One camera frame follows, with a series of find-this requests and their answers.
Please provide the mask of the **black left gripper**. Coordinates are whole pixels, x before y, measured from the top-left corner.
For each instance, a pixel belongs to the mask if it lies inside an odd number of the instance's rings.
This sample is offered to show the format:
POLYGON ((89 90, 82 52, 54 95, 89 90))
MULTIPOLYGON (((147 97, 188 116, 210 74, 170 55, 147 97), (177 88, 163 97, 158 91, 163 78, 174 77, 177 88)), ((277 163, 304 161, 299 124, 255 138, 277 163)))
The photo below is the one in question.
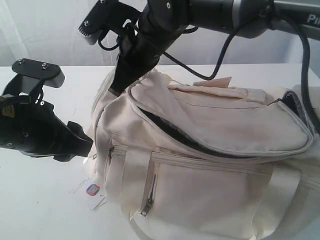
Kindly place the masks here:
POLYGON ((32 158, 53 157, 69 162, 87 157, 93 140, 81 125, 65 124, 54 113, 53 104, 31 102, 27 95, 0 97, 0 147, 32 158))

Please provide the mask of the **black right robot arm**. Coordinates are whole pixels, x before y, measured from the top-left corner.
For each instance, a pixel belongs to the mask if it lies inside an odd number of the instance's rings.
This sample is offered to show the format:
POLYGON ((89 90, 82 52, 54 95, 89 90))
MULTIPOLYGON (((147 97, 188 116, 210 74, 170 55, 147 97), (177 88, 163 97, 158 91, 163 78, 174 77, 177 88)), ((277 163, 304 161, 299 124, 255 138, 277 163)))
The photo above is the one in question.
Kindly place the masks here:
POLYGON ((308 38, 320 38, 317 0, 149 0, 125 26, 110 91, 119 96, 153 69, 188 26, 252 39, 266 30, 292 33, 293 21, 308 38))

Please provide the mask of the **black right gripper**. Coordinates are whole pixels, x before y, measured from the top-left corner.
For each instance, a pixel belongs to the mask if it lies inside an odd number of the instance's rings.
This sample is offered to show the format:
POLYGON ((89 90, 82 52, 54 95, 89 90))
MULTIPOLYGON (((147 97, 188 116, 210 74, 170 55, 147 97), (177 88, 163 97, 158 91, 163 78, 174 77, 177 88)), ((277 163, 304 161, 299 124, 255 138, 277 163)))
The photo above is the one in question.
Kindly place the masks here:
POLYGON ((146 32, 136 24, 125 25, 126 36, 121 41, 114 78, 109 92, 116 97, 153 69, 160 56, 168 48, 168 40, 162 32, 146 32))

